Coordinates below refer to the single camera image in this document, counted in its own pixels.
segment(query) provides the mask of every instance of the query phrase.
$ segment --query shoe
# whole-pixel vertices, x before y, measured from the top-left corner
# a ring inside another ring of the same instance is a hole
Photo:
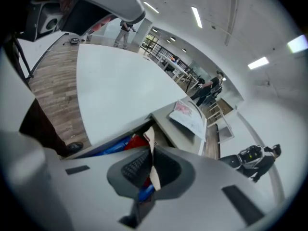
[[[83,148],[83,143],[82,142],[73,142],[73,143],[68,144],[66,146],[66,148],[70,153],[76,153]]]

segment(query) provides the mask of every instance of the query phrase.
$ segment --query rectangular light panel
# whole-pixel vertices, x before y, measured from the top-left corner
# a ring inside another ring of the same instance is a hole
[[[261,66],[266,65],[268,63],[269,63],[268,59],[266,57],[262,57],[259,60],[256,60],[253,63],[248,64],[248,67],[250,69],[254,69],[256,67],[261,67]]]
[[[199,16],[197,8],[192,7],[192,11],[193,11],[194,16],[196,17],[198,26],[202,28],[202,24],[201,24],[201,20],[200,20],[200,16]]]
[[[153,9],[156,13],[159,13],[154,7],[152,7],[150,4],[148,4],[147,2],[144,2],[146,5],[148,5],[151,9]]]
[[[290,51],[296,53],[308,49],[308,42],[305,35],[301,35],[288,43]]]

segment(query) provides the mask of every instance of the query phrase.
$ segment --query white table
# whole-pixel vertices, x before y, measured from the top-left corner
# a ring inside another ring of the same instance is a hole
[[[145,56],[80,44],[77,96],[87,136],[95,145],[187,95]]]
[[[182,73],[182,75],[179,77],[178,81],[176,83],[178,83],[180,81],[180,79],[182,79],[185,75],[188,75],[184,69],[182,69],[179,65],[177,65],[176,63],[174,63],[173,61],[171,61],[170,58],[168,58],[167,56],[162,55],[160,57],[160,59],[157,62],[157,65],[159,65],[159,63],[165,59],[167,61],[167,64],[163,67],[163,70],[165,70],[167,68],[167,66],[170,64],[173,68],[175,68],[177,70],[177,73],[172,77],[173,80],[175,80],[176,77],[179,77],[180,73]]]

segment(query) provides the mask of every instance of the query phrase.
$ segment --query recessed ceiling light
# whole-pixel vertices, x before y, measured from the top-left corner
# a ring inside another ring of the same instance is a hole
[[[308,49],[308,42],[305,35],[301,35],[288,43],[290,51],[296,53]]]
[[[268,59],[266,57],[262,57],[259,60],[256,60],[253,63],[248,64],[248,67],[250,69],[254,69],[256,67],[261,67],[261,66],[266,65],[268,63],[269,63]]]
[[[151,9],[153,9],[156,13],[159,13],[153,6],[151,6],[150,4],[148,4],[147,2],[144,2],[146,5],[148,5]]]
[[[202,28],[202,24],[201,24],[201,20],[200,20],[200,16],[199,16],[197,8],[192,7],[192,11],[193,11],[194,16],[196,17],[198,26]]]

